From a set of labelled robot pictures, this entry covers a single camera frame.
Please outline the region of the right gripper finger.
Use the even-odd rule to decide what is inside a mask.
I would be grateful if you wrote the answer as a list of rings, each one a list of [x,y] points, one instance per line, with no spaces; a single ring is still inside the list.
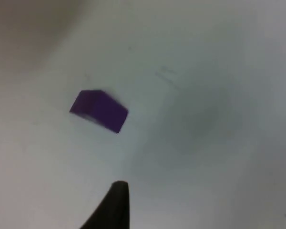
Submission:
[[[115,181],[81,229],[129,229],[130,196],[126,181]]]

